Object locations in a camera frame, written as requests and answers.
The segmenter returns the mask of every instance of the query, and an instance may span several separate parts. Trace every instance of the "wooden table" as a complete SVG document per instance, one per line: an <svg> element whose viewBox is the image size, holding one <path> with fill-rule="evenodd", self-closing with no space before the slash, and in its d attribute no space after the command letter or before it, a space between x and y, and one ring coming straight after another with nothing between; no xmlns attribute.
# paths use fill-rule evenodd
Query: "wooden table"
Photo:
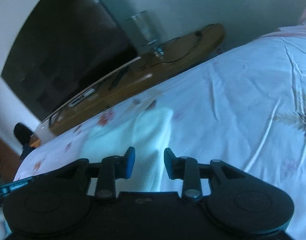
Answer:
<svg viewBox="0 0 306 240"><path fill-rule="evenodd" d="M114 89L109 91L116 74L107 78L96 92L76 106L64 107L52 126L45 122L38 127L36 134L41 138L44 133L51 139L52 134L60 135L96 114L204 62L223 41L224 35L221 24L209 25L165 43L162 46L165 53L162 59L153 53L141 55L140 60L129 66L128 73Z"/></svg>

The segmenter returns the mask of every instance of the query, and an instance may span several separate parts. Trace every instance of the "towel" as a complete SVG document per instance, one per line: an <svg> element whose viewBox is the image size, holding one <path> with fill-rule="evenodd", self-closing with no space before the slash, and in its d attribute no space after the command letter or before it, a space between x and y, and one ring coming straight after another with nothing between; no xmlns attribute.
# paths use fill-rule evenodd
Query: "towel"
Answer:
<svg viewBox="0 0 306 240"><path fill-rule="evenodd" d="M168 108L148 108L113 128L97 125L88 134L80 158L97 163L111 155L123 156L132 146L135 148L132 176L116 180L117 194L120 191L160 191L163 152L170 140L172 115L173 111Z"/></svg>

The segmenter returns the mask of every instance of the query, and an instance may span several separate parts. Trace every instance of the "white wall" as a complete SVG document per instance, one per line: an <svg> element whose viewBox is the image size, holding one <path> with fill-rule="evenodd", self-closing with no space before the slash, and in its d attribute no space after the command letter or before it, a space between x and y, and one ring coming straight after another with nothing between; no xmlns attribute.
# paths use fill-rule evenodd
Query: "white wall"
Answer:
<svg viewBox="0 0 306 240"><path fill-rule="evenodd" d="M0 0L0 74L25 19L39 0ZM123 25L131 15L148 10L159 26L162 40L182 36L211 23L222 23L228 48L295 25L306 0L102 0ZM0 77L0 136L20 152L13 136L17 122L35 129L39 121L14 96Z"/></svg>
<svg viewBox="0 0 306 240"><path fill-rule="evenodd" d="M15 37L38 1L0 0L0 75ZM18 122L23 122L33 130L39 124L39 120L0 77L0 137L20 153L22 147L13 135L13 128Z"/></svg>

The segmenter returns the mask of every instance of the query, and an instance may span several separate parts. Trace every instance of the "television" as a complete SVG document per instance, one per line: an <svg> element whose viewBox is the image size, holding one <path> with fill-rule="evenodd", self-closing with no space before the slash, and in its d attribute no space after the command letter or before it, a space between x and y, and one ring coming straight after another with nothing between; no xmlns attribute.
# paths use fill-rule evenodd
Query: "television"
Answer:
<svg viewBox="0 0 306 240"><path fill-rule="evenodd" d="M138 56L100 0L40 0L2 78L40 120Z"/></svg>

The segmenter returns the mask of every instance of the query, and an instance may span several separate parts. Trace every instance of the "bed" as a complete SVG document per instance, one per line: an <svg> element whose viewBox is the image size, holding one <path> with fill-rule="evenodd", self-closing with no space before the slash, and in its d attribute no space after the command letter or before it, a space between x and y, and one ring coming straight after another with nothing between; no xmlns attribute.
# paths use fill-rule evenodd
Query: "bed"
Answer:
<svg viewBox="0 0 306 240"><path fill-rule="evenodd" d="M300 25L204 62L37 148L15 180L80 158L95 126L116 127L147 107L171 109L168 147L175 155L221 159L287 192L295 203L287 233L306 240L306 11ZM160 191L181 187L162 171ZM207 181L202 187L210 193Z"/></svg>

